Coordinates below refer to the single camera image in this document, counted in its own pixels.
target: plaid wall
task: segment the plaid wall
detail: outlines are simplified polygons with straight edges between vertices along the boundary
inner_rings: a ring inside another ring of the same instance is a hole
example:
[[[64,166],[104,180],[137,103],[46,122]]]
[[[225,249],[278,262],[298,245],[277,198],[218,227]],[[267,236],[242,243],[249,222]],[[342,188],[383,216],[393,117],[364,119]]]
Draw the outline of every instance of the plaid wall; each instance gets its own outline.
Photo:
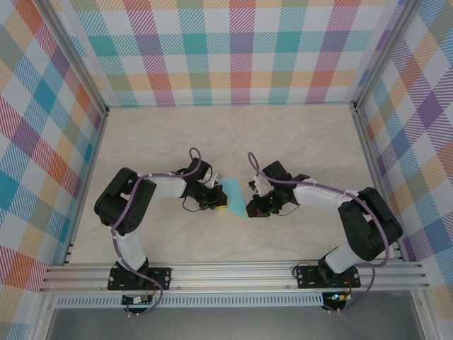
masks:
[[[361,114],[437,324],[453,329],[452,0],[423,2]]]
[[[0,339],[22,339],[64,251],[101,115],[32,1],[0,9]]]
[[[139,106],[349,102],[397,0],[71,0],[96,71],[52,2],[106,100]]]
[[[382,33],[382,36],[379,39],[379,42],[377,43],[376,48],[374,49],[371,58],[369,59],[367,68],[363,72],[362,78],[360,78],[359,84],[358,84],[357,88],[355,89],[354,96],[352,97],[352,101],[357,100],[357,97],[359,96],[361,90],[363,89],[363,86],[365,85],[366,80],[368,79],[369,73],[371,72],[372,68],[375,66],[377,60],[379,59],[382,49],[384,48],[387,40],[390,37],[390,33],[392,32],[396,23],[398,22],[399,16],[401,15],[401,12],[402,12],[406,2],[407,2],[407,0],[398,0],[398,4],[396,5],[394,12],[391,15],[391,18],[390,18],[389,22],[387,23],[385,30]]]

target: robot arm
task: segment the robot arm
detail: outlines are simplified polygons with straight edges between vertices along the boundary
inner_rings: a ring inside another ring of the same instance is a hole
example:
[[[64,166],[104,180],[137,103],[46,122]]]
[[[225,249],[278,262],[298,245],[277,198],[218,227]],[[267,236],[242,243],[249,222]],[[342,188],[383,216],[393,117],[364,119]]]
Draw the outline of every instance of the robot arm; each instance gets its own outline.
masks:
[[[189,174],[196,169],[198,162],[198,158],[194,158],[188,168],[178,170],[174,174]],[[209,169],[211,174],[209,179],[206,179]],[[110,227],[119,220],[131,199],[129,195],[139,177],[133,170],[122,168],[101,194],[94,211],[104,225]],[[221,208],[227,205],[228,198],[222,191],[222,185],[218,184],[217,177],[218,174],[212,173],[212,167],[207,162],[201,161],[197,171],[184,178],[151,175],[148,179],[140,181],[127,214],[115,230],[116,246],[133,270],[144,275],[148,271],[148,259],[142,250],[137,228],[143,220],[151,198],[191,197],[198,202],[201,210]],[[143,284],[143,279],[130,273],[121,261],[116,265],[130,281],[137,281],[138,286]]]
[[[320,188],[315,185],[315,181],[310,181],[305,175],[292,178],[279,161],[264,168],[263,173],[271,179],[281,181],[304,181],[304,185],[270,182],[273,189],[267,191],[263,182],[254,177],[249,184],[257,194],[253,195],[252,201],[247,205],[249,217],[268,217],[271,214],[278,214],[286,203],[310,205],[330,213],[339,213],[347,242],[319,260],[317,275],[326,285],[335,282],[342,273],[355,264],[372,261],[385,250],[384,242],[374,221],[350,196]],[[400,224],[375,189],[366,188],[363,191],[348,191],[348,193],[364,201],[376,215],[389,244],[402,236],[403,230]]]

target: purple cable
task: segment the purple cable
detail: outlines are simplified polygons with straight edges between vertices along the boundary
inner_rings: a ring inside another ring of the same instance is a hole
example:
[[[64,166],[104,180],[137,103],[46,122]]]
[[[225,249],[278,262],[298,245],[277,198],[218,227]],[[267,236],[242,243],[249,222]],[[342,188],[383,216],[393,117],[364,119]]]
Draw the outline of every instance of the purple cable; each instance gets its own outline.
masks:
[[[374,279],[376,277],[375,268],[383,267],[383,266],[385,266],[387,264],[387,262],[389,262],[389,257],[390,257],[389,240],[387,239],[387,236],[385,235],[385,232],[382,229],[381,223],[378,221],[376,215],[372,212],[371,209],[368,208],[368,205],[363,200],[361,200],[357,196],[354,196],[351,193],[348,193],[347,191],[343,191],[343,190],[340,190],[340,189],[337,189],[337,188],[333,188],[331,186],[325,186],[323,184],[318,184],[318,183],[309,183],[309,182],[300,182],[300,181],[281,181],[281,180],[278,180],[278,179],[270,178],[270,177],[266,176],[260,170],[260,165],[258,163],[258,160],[256,159],[255,155],[252,152],[249,152],[247,156],[248,156],[248,161],[250,162],[252,168],[256,171],[256,176],[260,175],[263,178],[267,179],[269,182],[273,182],[273,183],[296,184],[298,186],[317,186],[318,188],[322,188],[322,189],[327,190],[327,191],[331,191],[331,192],[334,192],[334,193],[340,193],[342,195],[346,195],[347,197],[350,197],[353,200],[355,200],[356,202],[358,202],[365,209],[365,211],[369,214],[369,216],[373,219],[373,221],[374,221],[374,223],[375,223],[375,225],[376,225],[377,229],[379,230],[379,233],[380,233],[380,235],[382,237],[382,241],[384,243],[385,257],[384,257],[384,260],[382,260],[382,262],[378,263],[378,264],[373,264],[373,263],[370,263],[370,262],[358,263],[357,264],[357,267],[361,267],[361,268],[371,267],[371,269],[372,269],[372,277],[371,277],[371,281],[369,282],[369,285],[368,285],[366,291],[364,292],[364,294],[362,295],[362,297],[359,300],[357,300],[355,303],[353,303],[352,305],[344,308],[343,311],[344,310],[350,310],[353,306],[356,306],[356,304],[358,302],[362,301],[363,298],[371,290],[371,287],[373,286],[373,283],[374,283]]]
[[[133,267],[131,267],[122,257],[122,254],[121,254],[121,251],[120,251],[120,248],[118,247],[118,241],[117,241],[117,235],[115,234],[115,231],[116,229],[118,228],[118,226],[120,225],[120,223],[124,220],[127,212],[129,211],[130,209],[130,206],[132,204],[132,199],[134,198],[135,196],[135,193],[137,191],[137,188],[140,184],[140,182],[144,179],[147,179],[149,177],[176,177],[176,178],[184,178],[184,177],[188,177],[190,175],[193,175],[195,172],[197,172],[197,170],[200,168],[200,165],[201,165],[201,153],[200,153],[200,150],[198,150],[196,147],[191,147],[189,149],[189,155],[190,155],[190,158],[193,159],[193,156],[192,156],[192,151],[195,151],[197,154],[198,154],[198,163],[197,163],[197,166],[190,172],[186,173],[186,174],[182,174],[182,175],[178,175],[178,174],[146,174],[146,175],[143,175],[143,176],[140,176],[137,181],[135,182],[135,185],[134,185],[134,188],[132,188],[132,191],[130,193],[130,196],[129,196],[129,200],[127,201],[126,203],[126,206],[125,206],[125,209],[122,211],[120,217],[118,218],[118,220],[115,222],[115,224],[111,227],[110,229],[110,233],[112,234],[112,237],[113,237],[113,247],[115,248],[115,252],[116,254],[118,255],[118,257],[120,258],[121,260],[121,263],[124,267],[126,267],[129,271],[133,272],[135,275],[153,283],[159,290],[160,290],[160,294],[159,294],[159,299],[150,307],[148,307],[145,311],[143,311],[142,313],[140,314],[134,314],[136,317],[139,317],[139,316],[142,316],[142,315],[146,315],[148,313],[150,313],[154,308],[157,307],[157,305],[161,302],[162,300],[162,296],[164,295],[164,289],[162,288],[162,286],[159,284],[159,282],[157,282],[156,280],[152,279],[152,278],[149,278],[148,276],[146,275],[143,275],[142,273],[139,273],[138,271],[134,270]],[[128,313],[128,316],[132,315],[132,313],[129,311],[129,305],[126,306],[126,311]]]

